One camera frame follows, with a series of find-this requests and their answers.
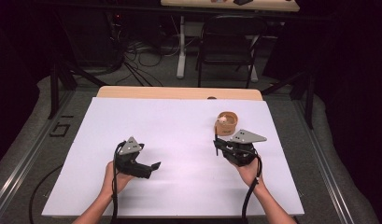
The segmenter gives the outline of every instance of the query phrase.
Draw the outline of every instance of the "table leg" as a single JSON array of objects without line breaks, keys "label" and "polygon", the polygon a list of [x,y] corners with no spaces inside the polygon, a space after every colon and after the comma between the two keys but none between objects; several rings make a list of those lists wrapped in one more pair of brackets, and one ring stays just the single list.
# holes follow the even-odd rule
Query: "table leg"
[{"label": "table leg", "polygon": [[48,119],[52,119],[59,110],[59,77],[57,76],[56,64],[53,64],[50,73],[50,114]]},{"label": "table leg", "polygon": [[177,68],[177,78],[183,78],[185,73],[185,32],[184,17],[181,16],[179,25],[179,59]]},{"label": "table leg", "polygon": [[[259,37],[257,35],[253,36],[251,45],[253,45],[255,43],[255,41],[257,41],[258,38]],[[251,82],[258,82],[257,70],[255,70],[255,65],[254,65],[252,72],[251,72]]]}]

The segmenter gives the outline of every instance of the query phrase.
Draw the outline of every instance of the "silver bracket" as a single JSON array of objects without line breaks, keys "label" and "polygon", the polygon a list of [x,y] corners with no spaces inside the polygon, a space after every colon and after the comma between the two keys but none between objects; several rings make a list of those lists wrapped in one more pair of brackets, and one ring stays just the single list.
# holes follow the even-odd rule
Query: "silver bracket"
[{"label": "silver bracket", "polygon": [[263,142],[266,141],[267,138],[260,136],[258,134],[246,131],[244,129],[240,129],[237,133],[231,137],[231,142],[240,143],[240,144],[248,144],[253,142]]},{"label": "silver bracket", "polygon": [[141,151],[142,147],[135,141],[135,139],[131,136],[129,140],[124,144],[124,146],[120,149],[119,154],[130,154],[137,151]]}]

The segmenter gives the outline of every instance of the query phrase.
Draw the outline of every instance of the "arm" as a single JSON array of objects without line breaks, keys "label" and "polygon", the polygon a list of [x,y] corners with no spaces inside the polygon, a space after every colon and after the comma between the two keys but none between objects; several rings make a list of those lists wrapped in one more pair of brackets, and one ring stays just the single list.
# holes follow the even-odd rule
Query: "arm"
[{"label": "arm", "polygon": [[[243,181],[248,186],[250,186],[259,169],[258,160],[254,160],[251,164],[246,166],[238,167],[235,165],[235,167]],[[280,206],[280,204],[278,204],[278,202],[276,202],[276,200],[270,194],[269,190],[264,185],[262,174],[259,179],[259,184],[253,190],[253,193],[260,201],[269,223],[296,223],[295,220],[287,214],[287,212]]]},{"label": "arm", "polygon": [[[98,223],[104,211],[112,201],[112,180],[113,176],[113,162],[109,162],[106,166],[106,176],[104,177],[103,186],[101,187],[100,193],[94,202],[86,209],[83,214],[78,217],[73,224],[93,224]],[[121,192],[127,183],[133,178],[131,175],[117,174],[117,186],[118,193]]]}]

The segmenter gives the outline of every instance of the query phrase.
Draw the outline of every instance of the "white table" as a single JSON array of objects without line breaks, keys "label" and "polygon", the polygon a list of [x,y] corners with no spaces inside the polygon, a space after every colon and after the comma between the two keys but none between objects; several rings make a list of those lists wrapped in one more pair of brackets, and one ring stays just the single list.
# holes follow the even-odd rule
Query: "white table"
[{"label": "white table", "polygon": [[[119,194],[119,217],[241,217],[248,187],[221,153],[216,156],[213,145],[216,116],[227,110],[239,117],[237,129],[267,137],[266,142],[255,144],[262,155],[265,183],[289,214],[304,213],[269,108],[266,102],[255,100],[258,91],[122,89],[146,97],[107,98],[109,94],[99,93],[93,98],[43,216],[79,216],[98,194],[116,145],[134,136],[145,144],[137,161],[146,165],[161,161],[162,165],[150,179],[134,179]],[[120,97],[120,88],[107,90]],[[243,91],[253,100],[189,99],[186,90],[205,96],[216,95],[215,91],[216,96]],[[146,99],[174,91],[178,91],[172,96],[176,99]],[[112,215],[112,204],[104,215]],[[248,216],[262,215],[258,200],[251,197]]]}]

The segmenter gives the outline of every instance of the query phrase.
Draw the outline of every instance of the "forearm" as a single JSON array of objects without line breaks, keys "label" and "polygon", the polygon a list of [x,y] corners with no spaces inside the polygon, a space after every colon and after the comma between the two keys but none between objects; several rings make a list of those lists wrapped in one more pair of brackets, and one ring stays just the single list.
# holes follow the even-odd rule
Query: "forearm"
[{"label": "forearm", "polygon": [[111,195],[99,194],[89,208],[80,217],[78,217],[73,224],[98,223],[111,201]]},{"label": "forearm", "polygon": [[295,220],[276,202],[264,184],[257,186],[253,192],[260,201],[270,224],[296,223]]}]

